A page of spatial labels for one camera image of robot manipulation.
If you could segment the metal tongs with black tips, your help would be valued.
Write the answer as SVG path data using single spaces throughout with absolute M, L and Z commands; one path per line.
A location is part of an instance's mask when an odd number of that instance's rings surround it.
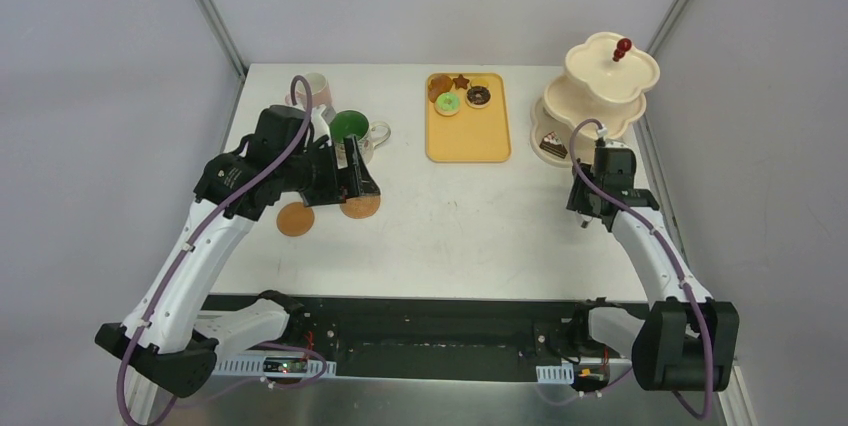
M 577 214 L 578 225 L 581 229 L 586 229 L 592 222 L 593 218 L 583 214 Z

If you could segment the chocolate cake slice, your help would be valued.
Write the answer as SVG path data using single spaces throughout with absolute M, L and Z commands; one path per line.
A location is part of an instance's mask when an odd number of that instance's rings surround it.
M 565 159 L 568 156 L 567 147 L 555 131 L 551 131 L 543 136 L 540 140 L 539 147 L 542 151 L 559 159 Z

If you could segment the green frosted donut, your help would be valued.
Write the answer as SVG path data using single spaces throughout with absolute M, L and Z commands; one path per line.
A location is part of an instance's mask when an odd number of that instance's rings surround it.
M 434 108 L 442 116 L 456 115 L 461 106 L 460 98 L 453 92 L 441 93 L 435 100 Z

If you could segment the chocolate sprinkled donut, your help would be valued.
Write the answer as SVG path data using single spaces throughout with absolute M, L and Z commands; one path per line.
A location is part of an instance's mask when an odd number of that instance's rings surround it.
M 491 101 L 491 91 L 485 86 L 472 86 L 466 91 L 465 100 L 469 107 L 482 109 Z

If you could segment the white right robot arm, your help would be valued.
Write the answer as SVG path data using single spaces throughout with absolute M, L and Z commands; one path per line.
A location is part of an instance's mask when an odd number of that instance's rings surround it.
M 646 391 L 723 391 L 731 379 L 739 313 L 694 277 L 661 224 L 657 200 L 636 188 L 636 169 L 629 147 L 597 141 L 592 163 L 575 168 L 567 208 L 599 219 L 623 247 L 648 300 L 648 316 L 618 320 L 604 306 L 569 326 L 569 346 L 583 356 L 605 344 L 629 353 Z

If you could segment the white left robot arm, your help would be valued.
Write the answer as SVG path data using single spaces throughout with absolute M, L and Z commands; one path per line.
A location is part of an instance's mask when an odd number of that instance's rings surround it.
M 237 245 L 283 194 L 299 194 L 306 207 L 379 194 L 355 137 L 344 137 L 343 146 L 340 164 L 334 142 L 305 111 L 264 109 L 253 133 L 207 163 L 155 283 L 122 322 L 100 327 L 96 344 L 178 398 L 199 391 L 221 362 L 263 342 L 297 348 L 305 308 L 278 291 L 218 318 L 199 313 Z

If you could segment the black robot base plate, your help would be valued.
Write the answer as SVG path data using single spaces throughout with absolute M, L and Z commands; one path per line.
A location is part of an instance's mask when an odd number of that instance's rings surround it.
M 299 296 L 288 344 L 312 347 L 337 377 L 534 382 L 539 366 L 589 361 L 589 300 L 495 301 Z

